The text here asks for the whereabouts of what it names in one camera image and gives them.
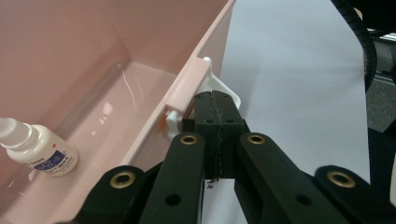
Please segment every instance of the brass screw insert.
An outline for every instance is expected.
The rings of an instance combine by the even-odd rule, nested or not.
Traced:
[[[124,189],[134,183],[136,176],[130,171],[121,171],[113,176],[110,185],[114,189]]]
[[[198,139],[195,136],[186,135],[180,138],[180,142],[184,145],[194,145],[198,142]]]
[[[335,185],[341,188],[352,189],[356,186],[356,182],[352,179],[352,177],[339,171],[330,171],[329,173],[327,173],[327,177]]]
[[[259,136],[257,134],[253,134],[250,135],[247,140],[252,143],[252,144],[256,144],[256,145],[261,145],[265,143],[265,138],[263,138],[262,136]]]

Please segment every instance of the white spray nozzle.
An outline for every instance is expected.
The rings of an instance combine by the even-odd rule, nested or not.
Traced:
[[[23,144],[29,138],[32,127],[15,119],[0,118],[0,143],[5,148]]]

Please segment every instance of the black cable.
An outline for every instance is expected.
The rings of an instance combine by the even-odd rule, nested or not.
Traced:
[[[364,85],[367,92],[373,83],[376,71],[376,49],[373,39],[358,16],[358,13],[356,13],[355,9],[347,0],[332,0],[332,3],[352,29],[363,48],[365,56]]]

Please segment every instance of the white bottle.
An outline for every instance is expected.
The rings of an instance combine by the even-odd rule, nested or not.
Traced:
[[[78,152],[50,129],[0,118],[0,143],[17,162],[52,176],[69,173]]]

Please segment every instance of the bottle label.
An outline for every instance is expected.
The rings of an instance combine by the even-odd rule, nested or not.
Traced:
[[[51,157],[49,157],[46,161],[41,162],[40,164],[35,166],[35,169],[39,171],[46,171],[58,166],[61,162],[63,162],[64,157],[66,155],[62,152],[55,150],[55,153]]]

